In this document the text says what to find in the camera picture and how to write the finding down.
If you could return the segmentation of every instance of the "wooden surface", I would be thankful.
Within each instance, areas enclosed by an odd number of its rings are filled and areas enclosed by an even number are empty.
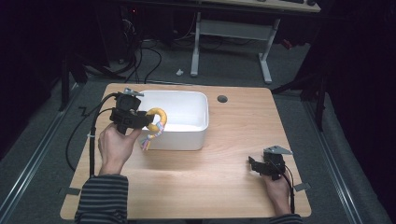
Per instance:
[[[199,91],[206,95],[209,126],[204,147],[194,151],[142,151],[138,144],[122,174],[129,178],[128,218],[272,217],[263,180],[250,170],[248,156],[262,161],[265,147],[290,148],[271,92],[265,88],[110,84],[104,96],[123,91]],[[218,102],[219,95],[228,97]],[[115,105],[109,99],[103,109]],[[97,121],[97,134],[110,122],[110,112]],[[89,177],[89,144],[82,152],[71,188]],[[96,174],[101,158],[96,149]],[[294,158],[285,155],[294,184],[300,184]],[[67,195],[61,211],[73,219],[79,196]],[[305,192],[295,194],[296,213],[311,214]]]
[[[280,0],[266,0],[265,2],[260,2],[257,0],[202,0],[202,2],[207,3],[220,3],[228,5],[237,5],[245,7],[265,7],[271,9],[281,9],[290,11],[301,11],[301,12],[320,12],[320,7],[318,4],[314,6],[309,6],[304,0],[303,4],[285,2]]]

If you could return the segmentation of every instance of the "white box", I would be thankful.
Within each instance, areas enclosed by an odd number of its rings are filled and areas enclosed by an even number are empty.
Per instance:
[[[141,91],[138,97],[141,111],[159,107],[165,111],[167,122],[163,134],[151,140],[149,149],[197,150],[204,145],[209,125],[209,110],[206,96],[198,91]],[[160,120],[155,116],[153,124]],[[146,127],[139,142],[150,132]]]

